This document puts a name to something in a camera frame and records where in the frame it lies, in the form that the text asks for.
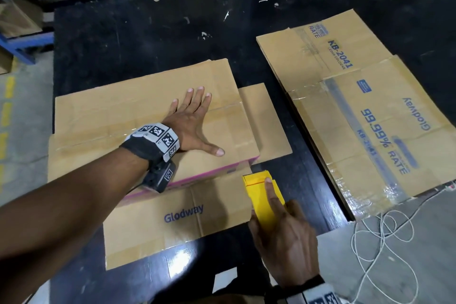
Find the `gray floor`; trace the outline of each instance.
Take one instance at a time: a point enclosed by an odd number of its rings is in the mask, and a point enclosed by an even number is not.
[[[2,104],[12,102],[11,123],[1,127],[8,133],[6,158],[2,162],[3,186],[0,205],[44,184],[47,180],[48,138],[52,132],[52,53],[40,54],[34,66],[19,65],[12,74],[0,76]],[[5,84],[14,76],[14,96],[6,99]],[[424,198],[410,200],[398,207],[411,215]],[[415,303],[454,303],[456,298],[456,192],[446,190],[427,202],[413,220],[415,237],[410,243],[393,238],[388,244],[415,270],[419,296]],[[368,225],[378,225],[376,218]],[[336,291],[349,299],[356,294],[362,270],[350,248],[354,224],[318,237],[323,277]],[[398,235],[408,238],[406,226]],[[359,253],[372,258],[379,240],[359,235]],[[413,298],[415,284],[410,270],[394,255],[384,251],[370,273],[373,281],[389,296],[407,303]],[[49,286],[44,286],[31,303],[47,303]],[[393,303],[365,281],[359,303]]]

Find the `black table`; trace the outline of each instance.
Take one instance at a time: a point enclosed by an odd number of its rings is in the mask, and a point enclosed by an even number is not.
[[[228,58],[238,87],[265,83],[293,149],[292,155],[255,165],[253,170],[268,169],[285,199],[298,199],[321,234],[347,220],[255,37],[354,8],[456,123],[456,0],[260,1],[104,0],[59,9],[55,14],[54,94]],[[51,303],[148,300],[179,278],[175,273],[182,259],[193,261],[187,267],[193,275],[187,278],[194,287],[209,290],[212,284],[206,284],[215,273],[249,259],[258,261],[245,224],[108,272],[104,256],[100,229],[52,279]],[[179,282],[173,289],[179,292]]]

